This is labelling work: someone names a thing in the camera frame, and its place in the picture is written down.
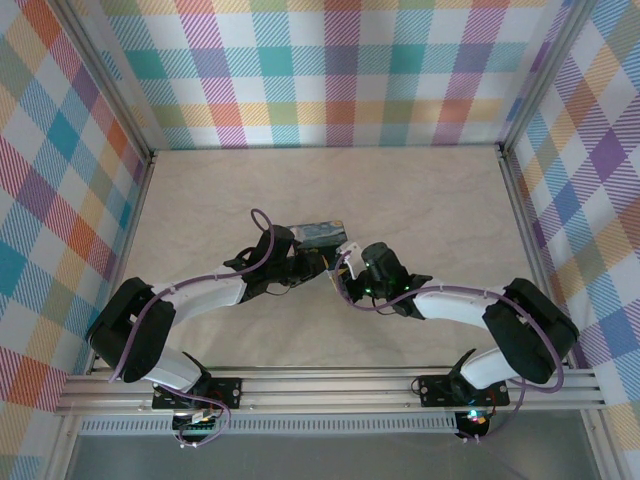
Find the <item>starry night print box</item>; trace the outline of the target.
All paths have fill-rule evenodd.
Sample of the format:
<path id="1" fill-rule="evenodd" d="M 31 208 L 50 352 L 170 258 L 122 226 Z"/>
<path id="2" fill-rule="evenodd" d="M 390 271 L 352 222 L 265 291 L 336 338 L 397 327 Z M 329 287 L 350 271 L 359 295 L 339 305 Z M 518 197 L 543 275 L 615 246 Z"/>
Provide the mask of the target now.
<path id="1" fill-rule="evenodd" d="M 290 225 L 288 229 L 299 249 L 316 249 L 332 254 L 348 240 L 344 224 L 339 220 Z"/>

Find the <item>right controller board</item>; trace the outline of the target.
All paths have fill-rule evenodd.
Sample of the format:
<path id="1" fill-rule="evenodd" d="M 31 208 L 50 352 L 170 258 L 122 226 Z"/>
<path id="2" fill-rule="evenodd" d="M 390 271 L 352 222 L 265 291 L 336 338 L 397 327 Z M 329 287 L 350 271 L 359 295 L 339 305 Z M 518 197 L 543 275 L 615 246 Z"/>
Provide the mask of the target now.
<path id="1" fill-rule="evenodd" d="M 456 412 L 456 435 L 462 439 L 482 437 L 489 432 L 491 413 L 483 410 L 472 409 L 465 412 Z"/>

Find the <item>controller board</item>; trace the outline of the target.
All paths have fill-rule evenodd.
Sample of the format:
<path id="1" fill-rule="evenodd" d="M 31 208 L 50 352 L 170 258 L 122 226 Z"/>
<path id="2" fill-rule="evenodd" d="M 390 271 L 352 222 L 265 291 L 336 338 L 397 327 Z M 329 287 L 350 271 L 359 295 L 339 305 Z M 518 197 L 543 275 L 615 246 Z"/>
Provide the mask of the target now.
<path id="1" fill-rule="evenodd" d="M 217 427 L 221 413 L 213 410 L 178 412 L 172 417 L 172 429 L 183 436 L 205 435 Z"/>
<path id="2" fill-rule="evenodd" d="M 456 435 L 462 439 L 482 437 L 489 432 L 491 413 L 483 410 L 472 409 L 465 412 L 456 412 Z"/>

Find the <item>left controller board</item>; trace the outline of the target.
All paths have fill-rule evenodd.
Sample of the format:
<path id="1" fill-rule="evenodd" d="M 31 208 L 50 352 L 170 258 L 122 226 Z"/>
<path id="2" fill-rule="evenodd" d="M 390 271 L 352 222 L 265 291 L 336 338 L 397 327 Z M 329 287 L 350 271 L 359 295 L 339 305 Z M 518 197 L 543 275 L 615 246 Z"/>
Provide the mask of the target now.
<path id="1" fill-rule="evenodd" d="M 205 435 L 217 427 L 221 413 L 213 410 L 178 412 L 172 417 L 172 429 L 183 436 Z"/>

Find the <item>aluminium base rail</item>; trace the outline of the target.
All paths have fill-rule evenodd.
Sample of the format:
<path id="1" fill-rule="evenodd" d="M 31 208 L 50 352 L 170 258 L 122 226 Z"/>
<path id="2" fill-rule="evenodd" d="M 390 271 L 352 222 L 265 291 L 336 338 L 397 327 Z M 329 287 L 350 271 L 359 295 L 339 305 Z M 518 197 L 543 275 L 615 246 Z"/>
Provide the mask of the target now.
<path id="1" fill-rule="evenodd" d="M 415 378 L 444 375 L 445 369 L 419 367 L 363 368 L 219 368 L 214 377 L 240 378 L 242 393 L 237 414 L 329 414 L 418 412 Z M 58 415 L 134 415 L 152 413 L 153 388 L 149 381 L 109 381 L 100 369 L 68 378 L 58 401 Z M 605 407 L 595 374 L 570 369 L 555 393 L 529 387 L 522 408 L 540 410 L 600 410 Z"/>

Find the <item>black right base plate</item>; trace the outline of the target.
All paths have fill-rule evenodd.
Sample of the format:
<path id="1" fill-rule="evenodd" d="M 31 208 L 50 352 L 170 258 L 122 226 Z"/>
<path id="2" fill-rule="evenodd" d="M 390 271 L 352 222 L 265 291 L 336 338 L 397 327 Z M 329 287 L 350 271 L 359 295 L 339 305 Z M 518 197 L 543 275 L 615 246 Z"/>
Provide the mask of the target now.
<path id="1" fill-rule="evenodd" d="M 411 382 L 422 407 L 503 407 L 510 405 L 505 382 L 477 389 L 462 378 L 448 375 L 422 375 Z"/>

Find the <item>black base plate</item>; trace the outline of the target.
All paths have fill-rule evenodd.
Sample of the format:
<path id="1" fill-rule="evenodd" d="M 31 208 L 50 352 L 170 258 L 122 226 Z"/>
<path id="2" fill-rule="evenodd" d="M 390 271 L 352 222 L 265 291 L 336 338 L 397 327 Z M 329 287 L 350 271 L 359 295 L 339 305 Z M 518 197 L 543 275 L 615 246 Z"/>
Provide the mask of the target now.
<path id="1" fill-rule="evenodd" d="M 448 375 L 422 375 L 411 382 L 422 407 L 503 407 L 510 405 L 505 382 L 477 389 L 462 378 Z"/>
<path id="2" fill-rule="evenodd" d="M 188 391 L 188 395 L 213 399 L 230 409 L 238 409 L 242 395 L 241 378 L 205 378 Z M 173 393 L 162 386 L 154 387 L 152 408 L 155 410 L 201 410 L 212 408 L 209 402 Z"/>

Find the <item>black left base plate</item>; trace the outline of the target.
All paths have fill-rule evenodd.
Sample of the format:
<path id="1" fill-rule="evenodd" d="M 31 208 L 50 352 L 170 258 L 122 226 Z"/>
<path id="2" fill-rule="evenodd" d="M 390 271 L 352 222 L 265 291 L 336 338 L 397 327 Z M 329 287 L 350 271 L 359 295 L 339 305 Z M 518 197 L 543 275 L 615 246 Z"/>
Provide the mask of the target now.
<path id="1" fill-rule="evenodd" d="M 188 395 L 213 399 L 230 409 L 238 409 L 242 395 L 241 378 L 205 378 L 188 391 Z M 173 393 L 162 386 L 154 387 L 152 408 L 155 410 L 201 410 L 212 408 L 209 402 Z"/>

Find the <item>aluminium side rail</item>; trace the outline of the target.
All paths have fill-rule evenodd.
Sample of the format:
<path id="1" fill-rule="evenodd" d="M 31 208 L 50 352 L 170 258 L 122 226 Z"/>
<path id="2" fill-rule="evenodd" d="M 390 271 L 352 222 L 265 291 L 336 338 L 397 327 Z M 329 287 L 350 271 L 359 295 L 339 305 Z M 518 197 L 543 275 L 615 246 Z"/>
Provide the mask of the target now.
<path id="1" fill-rule="evenodd" d="M 139 190 L 139 196 L 135 202 L 134 208 L 129 218 L 129 224 L 126 231 L 126 236 L 122 244 L 121 256 L 118 262 L 116 263 L 115 270 L 113 271 L 112 280 L 110 283 L 109 293 L 106 298 L 106 302 L 109 302 L 109 300 L 115 295 L 119 286 L 123 282 L 124 273 L 130 257 L 130 253 L 131 253 L 131 249 L 135 239 L 136 231 L 139 225 L 140 217 L 141 217 L 144 204 L 147 198 L 147 194 L 148 194 L 150 183 L 154 173 L 158 154 L 159 154 L 158 150 L 152 150 L 151 153 L 149 154 L 149 157 L 145 161 L 142 182 Z M 99 354 L 95 351 L 94 347 L 92 346 L 90 336 L 89 336 L 89 334 L 92 333 L 93 330 L 96 328 L 95 326 L 96 323 L 97 323 L 97 320 L 95 320 L 91 324 L 86 334 L 86 342 L 87 342 L 87 345 L 89 346 L 89 353 L 88 353 L 87 361 L 85 363 L 85 366 L 82 372 L 83 375 L 91 375 L 95 371 L 95 367 L 94 367 L 95 361 L 99 358 Z"/>
<path id="2" fill-rule="evenodd" d="M 521 318 L 511 320 L 501 313 L 497 326 L 498 339 L 513 340 L 506 347 L 506 357 L 515 362 L 518 374 L 527 380 L 542 384 L 553 373 L 562 372 L 562 361 L 577 342 L 579 331 L 572 320 L 554 303 L 542 272 L 540 255 L 534 246 L 533 228 L 525 211 L 522 195 L 517 188 L 509 156 L 496 147 L 498 164 L 514 211 L 529 268 L 531 280 L 516 278 L 505 287 L 508 308 Z"/>

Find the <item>aluminium frame post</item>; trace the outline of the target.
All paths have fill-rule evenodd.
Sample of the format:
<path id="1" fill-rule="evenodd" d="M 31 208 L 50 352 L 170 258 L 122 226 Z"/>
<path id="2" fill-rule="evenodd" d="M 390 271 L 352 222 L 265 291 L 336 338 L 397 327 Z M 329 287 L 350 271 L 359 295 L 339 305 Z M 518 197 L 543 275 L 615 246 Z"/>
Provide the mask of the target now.
<path id="1" fill-rule="evenodd" d="M 598 0 L 574 0 L 566 20 L 559 28 L 558 36 L 549 48 L 549 53 L 541 63 L 540 70 L 536 73 L 529 94 L 525 97 L 522 106 L 517 111 L 514 121 L 508 130 L 505 139 L 500 143 L 503 152 L 514 149 L 548 88 L 569 54 L 572 45 L 579 36 L 583 26 L 589 19 Z"/>
<path id="2" fill-rule="evenodd" d="M 149 147 L 141 128 L 119 92 L 115 79 L 107 69 L 102 55 L 92 42 L 80 17 L 75 13 L 71 0 L 47 0 L 47 2 L 78 50 L 86 69 L 112 108 L 125 134 L 132 141 L 134 149 L 146 162 L 151 161 L 154 151 Z"/>

